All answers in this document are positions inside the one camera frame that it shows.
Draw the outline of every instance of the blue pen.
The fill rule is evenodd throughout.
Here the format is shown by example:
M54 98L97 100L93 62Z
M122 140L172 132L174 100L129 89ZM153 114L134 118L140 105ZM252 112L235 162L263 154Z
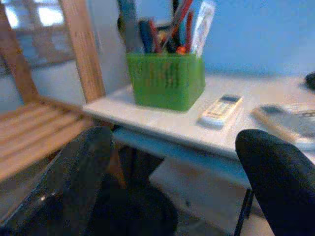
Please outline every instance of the blue pen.
M152 53L153 39L151 34L151 29L149 21L141 20L139 21L140 35L142 43L144 46L145 53Z

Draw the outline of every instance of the blue wall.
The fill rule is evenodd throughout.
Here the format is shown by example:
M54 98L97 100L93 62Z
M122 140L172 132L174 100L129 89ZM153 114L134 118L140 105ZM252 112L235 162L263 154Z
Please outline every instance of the blue wall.
M201 2L193 2L195 16ZM203 53L208 70L285 75L315 70L315 0L216 3ZM152 14L152 7L143 7Z

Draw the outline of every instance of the wooden post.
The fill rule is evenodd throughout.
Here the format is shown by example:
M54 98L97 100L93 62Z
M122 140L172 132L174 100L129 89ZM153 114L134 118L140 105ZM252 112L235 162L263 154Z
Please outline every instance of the wooden post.
M16 88L23 101L25 103L30 102L33 95L38 94L38 92L32 80L30 67L22 54L2 4L0 4L0 54L3 55L15 79Z
M105 95L95 38L85 0L60 0L87 103Z

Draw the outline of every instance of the green pen holder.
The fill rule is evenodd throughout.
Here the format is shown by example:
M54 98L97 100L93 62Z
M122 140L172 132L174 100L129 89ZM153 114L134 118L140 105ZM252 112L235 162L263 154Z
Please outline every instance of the green pen holder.
M187 111L205 88L204 63L196 55L127 54L138 105Z

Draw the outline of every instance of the window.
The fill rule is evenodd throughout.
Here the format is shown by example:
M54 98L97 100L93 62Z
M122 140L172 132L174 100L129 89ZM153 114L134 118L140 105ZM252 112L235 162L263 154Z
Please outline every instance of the window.
M74 59L59 0L0 0L32 67ZM0 58L0 75L8 73Z

